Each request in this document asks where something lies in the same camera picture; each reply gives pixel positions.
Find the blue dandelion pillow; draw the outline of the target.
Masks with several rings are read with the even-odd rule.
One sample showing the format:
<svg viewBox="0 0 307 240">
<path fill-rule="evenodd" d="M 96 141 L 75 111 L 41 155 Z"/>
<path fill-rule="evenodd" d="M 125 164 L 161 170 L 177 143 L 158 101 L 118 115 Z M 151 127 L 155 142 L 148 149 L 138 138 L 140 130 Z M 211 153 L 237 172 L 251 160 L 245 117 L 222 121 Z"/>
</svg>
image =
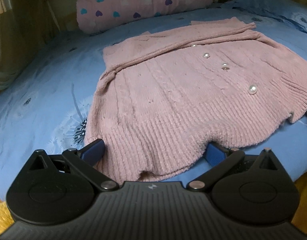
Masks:
<svg viewBox="0 0 307 240">
<path fill-rule="evenodd" d="M 307 34 L 307 5 L 292 0 L 231 0 L 221 7 L 273 18 Z"/>
</svg>

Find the yellow fuzzy blanket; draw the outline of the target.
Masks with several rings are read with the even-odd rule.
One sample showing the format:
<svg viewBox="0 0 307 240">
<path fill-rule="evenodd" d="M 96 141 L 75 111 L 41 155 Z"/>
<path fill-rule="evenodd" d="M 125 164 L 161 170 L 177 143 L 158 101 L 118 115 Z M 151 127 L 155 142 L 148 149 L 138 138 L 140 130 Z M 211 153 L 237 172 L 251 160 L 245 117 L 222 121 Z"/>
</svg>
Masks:
<svg viewBox="0 0 307 240">
<path fill-rule="evenodd" d="M 14 223 L 6 202 L 0 202 L 0 235 Z"/>
</svg>

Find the blue dandelion bed sheet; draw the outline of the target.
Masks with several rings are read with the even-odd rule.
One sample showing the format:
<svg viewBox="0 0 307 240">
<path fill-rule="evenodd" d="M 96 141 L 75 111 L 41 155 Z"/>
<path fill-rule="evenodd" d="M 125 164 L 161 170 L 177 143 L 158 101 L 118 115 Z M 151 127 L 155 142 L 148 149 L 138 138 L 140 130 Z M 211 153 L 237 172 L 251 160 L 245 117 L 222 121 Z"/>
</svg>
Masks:
<svg viewBox="0 0 307 240">
<path fill-rule="evenodd" d="M 36 149 L 59 154 L 81 148 L 86 118 L 100 75 L 105 47 L 142 33 L 236 17 L 307 60 L 307 33 L 292 24 L 236 9 L 202 9 L 148 18 L 87 35 L 59 35 L 0 94 L 0 199 Z"/>
</svg>

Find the pink knit cardigan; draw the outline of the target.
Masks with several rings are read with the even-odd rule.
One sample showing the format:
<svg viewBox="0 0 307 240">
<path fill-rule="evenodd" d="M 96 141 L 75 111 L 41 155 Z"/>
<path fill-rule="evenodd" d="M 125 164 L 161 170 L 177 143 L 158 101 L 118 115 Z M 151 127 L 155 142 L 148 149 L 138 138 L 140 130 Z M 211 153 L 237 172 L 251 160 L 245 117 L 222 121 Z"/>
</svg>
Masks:
<svg viewBox="0 0 307 240">
<path fill-rule="evenodd" d="M 103 51 L 85 143 L 117 183 L 189 169 L 209 142 L 246 147 L 307 111 L 307 61 L 237 18 L 128 38 Z"/>
</svg>

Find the beige curtain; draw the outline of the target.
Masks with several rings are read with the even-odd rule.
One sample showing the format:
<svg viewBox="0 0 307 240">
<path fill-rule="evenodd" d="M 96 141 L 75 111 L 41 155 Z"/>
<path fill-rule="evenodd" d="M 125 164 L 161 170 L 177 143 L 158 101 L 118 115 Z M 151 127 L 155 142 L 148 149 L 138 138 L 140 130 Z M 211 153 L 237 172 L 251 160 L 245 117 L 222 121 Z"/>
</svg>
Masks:
<svg viewBox="0 0 307 240">
<path fill-rule="evenodd" d="M 0 90 L 8 88 L 45 45 L 43 0 L 0 0 Z"/>
</svg>

